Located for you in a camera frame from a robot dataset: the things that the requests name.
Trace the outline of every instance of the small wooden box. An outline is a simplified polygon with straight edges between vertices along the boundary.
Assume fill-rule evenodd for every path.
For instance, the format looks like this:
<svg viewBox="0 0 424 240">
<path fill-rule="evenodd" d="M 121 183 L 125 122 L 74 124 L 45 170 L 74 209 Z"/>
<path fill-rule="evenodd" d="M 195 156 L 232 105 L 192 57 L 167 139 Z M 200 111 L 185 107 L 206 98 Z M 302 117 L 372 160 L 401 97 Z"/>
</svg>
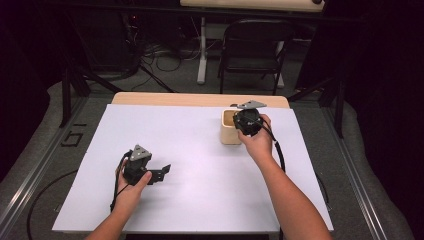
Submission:
<svg viewBox="0 0 424 240">
<path fill-rule="evenodd" d="M 238 109 L 226 109 L 222 111 L 220 135 L 222 144 L 241 144 L 233 121 L 234 114 L 239 111 Z"/>
</svg>

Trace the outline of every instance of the wrist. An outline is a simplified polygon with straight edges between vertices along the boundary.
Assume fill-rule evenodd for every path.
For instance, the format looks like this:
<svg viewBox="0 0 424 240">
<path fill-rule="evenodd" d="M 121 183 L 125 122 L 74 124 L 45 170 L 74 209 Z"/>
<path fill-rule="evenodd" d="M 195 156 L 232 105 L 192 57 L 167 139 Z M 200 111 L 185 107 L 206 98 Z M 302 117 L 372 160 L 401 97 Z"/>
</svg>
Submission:
<svg viewBox="0 0 424 240">
<path fill-rule="evenodd" d="M 131 213 L 129 213 L 125 209 L 115 207 L 115 209 L 113 209 L 113 211 L 111 212 L 110 217 L 125 224 L 131 217 Z"/>
</svg>

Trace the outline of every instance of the person's right hand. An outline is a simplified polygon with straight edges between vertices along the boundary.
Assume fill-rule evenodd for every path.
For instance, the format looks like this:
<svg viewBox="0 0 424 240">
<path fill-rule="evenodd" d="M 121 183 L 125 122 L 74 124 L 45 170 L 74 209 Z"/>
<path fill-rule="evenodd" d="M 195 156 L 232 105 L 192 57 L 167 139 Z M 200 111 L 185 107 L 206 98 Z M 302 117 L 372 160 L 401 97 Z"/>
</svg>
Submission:
<svg viewBox="0 0 424 240">
<path fill-rule="evenodd" d="M 265 114 L 260 116 L 264 120 L 264 126 L 271 130 L 271 119 Z M 256 163 L 258 160 L 272 157 L 272 138 L 263 128 L 252 137 L 245 136 L 241 130 L 238 130 L 238 137 Z"/>
</svg>

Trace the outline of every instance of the white table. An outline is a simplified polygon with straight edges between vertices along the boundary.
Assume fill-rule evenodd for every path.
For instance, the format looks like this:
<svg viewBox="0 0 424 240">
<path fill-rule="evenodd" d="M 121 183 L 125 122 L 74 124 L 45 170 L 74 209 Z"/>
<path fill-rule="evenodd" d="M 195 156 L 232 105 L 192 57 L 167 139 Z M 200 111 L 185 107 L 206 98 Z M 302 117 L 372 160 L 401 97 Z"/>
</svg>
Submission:
<svg viewBox="0 0 424 240">
<path fill-rule="evenodd" d="M 125 232 L 277 233 L 279 224 L 259 169 L 243 145 L 219 141 L 222 110 L 251 99 L 271 106 L 261 112 L 274 119 L 287 173 L 333 230 L 284 97 L 155 93 L 118 93 L 108 105 L 53 230 L 90 232 L 109 214 L 114 169 L 139 143 L 153 154 L 148 168 L 172 167 L 163 182 L 143 191 Z"/>
</svg>

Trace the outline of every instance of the wooden table edge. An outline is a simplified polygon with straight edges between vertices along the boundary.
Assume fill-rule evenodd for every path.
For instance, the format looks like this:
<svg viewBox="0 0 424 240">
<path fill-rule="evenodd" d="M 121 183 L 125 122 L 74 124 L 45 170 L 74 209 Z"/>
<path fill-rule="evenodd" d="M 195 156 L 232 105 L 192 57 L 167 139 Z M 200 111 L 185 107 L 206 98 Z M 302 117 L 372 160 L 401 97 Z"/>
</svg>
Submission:
<svg viewBox="0 0 424 240">
<path fill-rule="evenodd" d="M 115 94 L 112 104 L 229 107 L 231 104 L 242 104 L 250 100 L 265 103 L 268 107 L 290 108 L 283 96 L 151 92 L 119 92 Z"/>
</svg>

